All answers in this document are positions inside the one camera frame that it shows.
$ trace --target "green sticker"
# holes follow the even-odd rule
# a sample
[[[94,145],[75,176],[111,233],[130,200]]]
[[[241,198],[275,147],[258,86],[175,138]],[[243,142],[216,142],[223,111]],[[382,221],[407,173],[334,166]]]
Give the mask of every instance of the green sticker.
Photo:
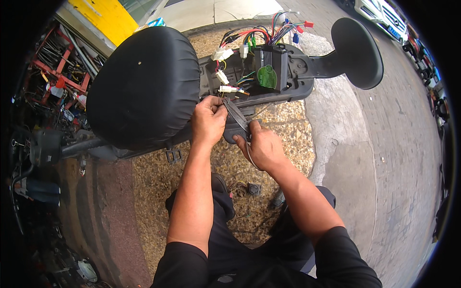
[[[277,75],[272,66],[266,65],[258,70],[258,81],[262,87],[275,89],[275,86],[277,86]]]

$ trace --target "foot pedal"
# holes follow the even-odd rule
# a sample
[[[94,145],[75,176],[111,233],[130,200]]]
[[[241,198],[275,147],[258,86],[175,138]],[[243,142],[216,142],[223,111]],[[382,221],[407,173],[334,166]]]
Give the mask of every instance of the foot pedal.
[[[175,164],[182,159],[183,154],[181,153],[181,149],[170,149],[166,151],[166,160],[168,160],[168,163]]]

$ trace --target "license plate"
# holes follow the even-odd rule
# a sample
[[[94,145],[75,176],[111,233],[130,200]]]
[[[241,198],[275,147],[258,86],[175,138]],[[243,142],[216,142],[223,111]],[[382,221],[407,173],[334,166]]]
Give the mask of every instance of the license plate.
[[[397,31],[394,30],[394,28],[392,27],[388,27],[387,30],[395,37],[397,38],[398,40],[400,40],[400,34],[397,33]]]

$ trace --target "yellow pillar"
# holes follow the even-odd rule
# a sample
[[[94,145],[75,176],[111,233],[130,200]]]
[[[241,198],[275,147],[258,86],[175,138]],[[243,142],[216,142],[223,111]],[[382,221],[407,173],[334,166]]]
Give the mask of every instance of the yellow pillar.
[[[68,0],[114,45],[133,34],[138,24],[117,0]]]

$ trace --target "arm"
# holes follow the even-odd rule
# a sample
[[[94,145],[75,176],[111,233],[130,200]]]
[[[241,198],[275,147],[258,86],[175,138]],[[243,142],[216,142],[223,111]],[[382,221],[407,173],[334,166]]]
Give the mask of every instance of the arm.
[[[291,216],[298,228],[313,245],[328,230],[344,223],[323,194],[285,157],[282,141],[271,130],[262,128],[258,121],[250,123],[251,158],[280,185]],[[237,145],[248,159],[245,140],[234,135]]]
[[[192,145],[176,192],[166,243],[183,242],[208,256],[213,225],[210,153],[220,140],[227,117],[222,99],[208,96],[192,115]]]

